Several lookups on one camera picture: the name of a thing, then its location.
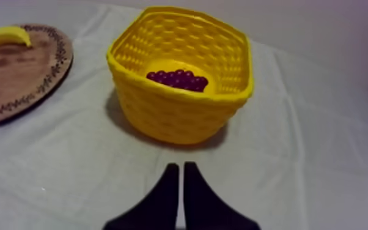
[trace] banana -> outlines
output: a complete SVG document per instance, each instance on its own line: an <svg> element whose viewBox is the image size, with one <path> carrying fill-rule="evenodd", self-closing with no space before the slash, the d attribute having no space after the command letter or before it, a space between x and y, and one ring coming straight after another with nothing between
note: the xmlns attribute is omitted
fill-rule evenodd
<svg viewBox="0 0 368 230"><path fill-rule="evenodd" d="M0 28L0 45L9 43L26 44L31 46L29 34L18 26L5 26Z"/></svg>

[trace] white fabric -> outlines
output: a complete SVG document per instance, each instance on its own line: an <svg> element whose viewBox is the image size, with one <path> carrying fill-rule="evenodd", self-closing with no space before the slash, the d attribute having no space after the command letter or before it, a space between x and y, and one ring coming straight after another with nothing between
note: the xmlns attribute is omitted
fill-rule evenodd
<svg viewBox="0 0 368 230"><path fill-rule="evenodd" d="M0 229L100 229L142 199L166 164L185 161L264 230L368 229L368 92L252 42L253 98L200 148L162 146L128 126L111 100L105 51L139 13L0 4L0 26L57 26L75 50L63 85L0 127ZM182 206L177 225L185 225Z"/></svg>

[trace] grapes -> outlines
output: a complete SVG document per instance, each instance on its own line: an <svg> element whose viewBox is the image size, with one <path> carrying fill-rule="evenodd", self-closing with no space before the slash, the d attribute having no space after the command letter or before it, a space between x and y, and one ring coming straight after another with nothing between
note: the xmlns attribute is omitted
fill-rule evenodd
<svg viewBox="0 0 368 230"><path fill-rule="evenodd" d="M166 74L164 70L160 70L157 72L157 76L163 76L164 74Z"/></svg>
<svg viewBox="0 0 368 230"><path fill-rule="evenodd" d="M184 75L184 70L176 70L176 71L175 71L175 74L176 74L177 76L182 76L182 75Z"/></svg>
<svg viewBox="0 0 368 230"><path fill-rule="evenodd" d="M147 74L147 79L157 83L171 86L178 89L186 89L194 92L203 92L208 84L208 80L203 76L194 76L191 71L178 69L174 72L150 72Z"/></svg>
<svg viewBox="0 0 368 230"><path fill-rule="evenodd" d="M194 77L194 74L191 72L191 71L186 71L185 73L184 73L184 75L185 76L188 76L188 77Z"/></svg>
<svg viewBox="0 0 368 230"><path fill-rule="evenodd" d="M154 72L148 73L147 78L150 79L150 80L154 80L155 79L155 73Z"/></svg>

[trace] wooden tray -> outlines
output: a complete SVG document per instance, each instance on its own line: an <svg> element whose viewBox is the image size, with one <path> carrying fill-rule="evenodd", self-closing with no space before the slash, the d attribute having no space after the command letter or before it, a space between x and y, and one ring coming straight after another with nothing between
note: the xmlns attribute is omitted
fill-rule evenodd
<svg viewBox="0 0 368 230"><path fill-rule="evenodd" d="M20 25L32 47L0 46L0 122L46 97L64 79L73 60L70 39L42 24Z"/></svg>

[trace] yellow basket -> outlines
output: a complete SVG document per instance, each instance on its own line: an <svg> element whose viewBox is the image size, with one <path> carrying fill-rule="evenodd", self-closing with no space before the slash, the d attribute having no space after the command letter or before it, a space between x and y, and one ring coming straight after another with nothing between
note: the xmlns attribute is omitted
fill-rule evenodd
<svg viewBox="0 0 368 230"><path fill-rule="evenodd" d="M127 119L161 141L199 143L214 135L252 94L246 36L204 13L150 7L110 46L107 60ZM148 72L191 70L204 92L148 80Z"/></svg>

